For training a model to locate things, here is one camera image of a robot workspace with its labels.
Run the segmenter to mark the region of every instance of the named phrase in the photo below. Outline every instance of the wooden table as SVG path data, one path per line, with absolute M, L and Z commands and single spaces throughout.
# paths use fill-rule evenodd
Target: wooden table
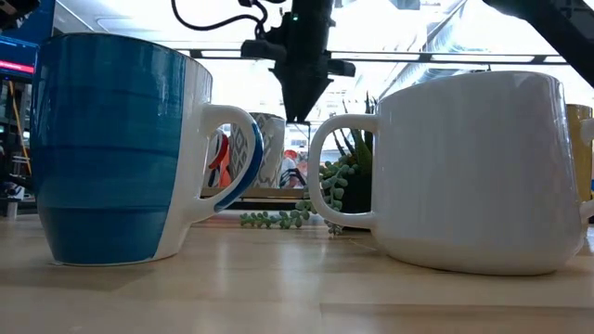
M 536 277 L 447 273 L 376 248 L 325 226 L 212 220 L 174 258 L 78 268 L 51 264 L 37 217 L 21 216 L 0 222 L 0 333 L 594 333 L 588 244 Z

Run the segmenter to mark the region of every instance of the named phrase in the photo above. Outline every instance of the blue mug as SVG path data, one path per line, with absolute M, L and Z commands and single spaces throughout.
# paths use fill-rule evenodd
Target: blue mug
M 54 37 L 39 50 L 32 95 L 37 210 L 56 261 L 141 263 L 179 252 L 190 225 L 230 205 L 262 162 L 242 109 L 210 104 L 212 75 L 161 45 L 105 33 Z M 209 135 L 247 134 L 241 175 L 201 199 Z

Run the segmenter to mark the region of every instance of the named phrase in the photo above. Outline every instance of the mug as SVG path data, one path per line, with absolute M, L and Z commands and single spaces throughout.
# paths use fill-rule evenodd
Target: mug
M 242 109 L 210 104 L 212 75 L 150 42 L 63 34 L 39 51 L 32 93 L 37 210 L 56 261 L 141 263 L 179 252 L 190 224 L 223 210 L 252 182 L 262 136 Z M 208 135 L 240 127 L 246 163 L 200 199 Z
M 576 104 L 567 105 L 567 121 L 572 153 L 574 154 L 577 194 L 582 201 L 591 199 L 592 142 L 584 142 L 580 137 L 580 123 L 591 118 L 592 108 Z
M 463 74 L 396 92 L 376 115 L 332 117 L 312 141 L 310 185 L 319 185 L 322 144 L 339 128 L 375 135 L 371 212 L 335 212 L 318 191 L 312 203 L 333 223 L 371 229 L 396 259 L 537 275 L 582 245 L 582 218 L 594 214 L 594 202 L 577 196 L 562 85 L 553 77 Z M 579 130 L 591 140 L 594 122 Z
M 216 129 L 210 137 L 207 166 L 202 187 L 219 187 L 222 169 L 221 162 L 227 153 L 229 139 L 221 129 Z
M 285 120 L 268 113 L 251 112 L 250 115 L 258 123 L 264 140 L 264 158 L 256 179 L 251 187 L 278 188 L 280 182 L 280 166 L 282 164 L 285 145 Z M 231 127 L 230 163 L 231 177 L 235 178 L 246 163 L 248 147 L 245 134 L 237 127 Z

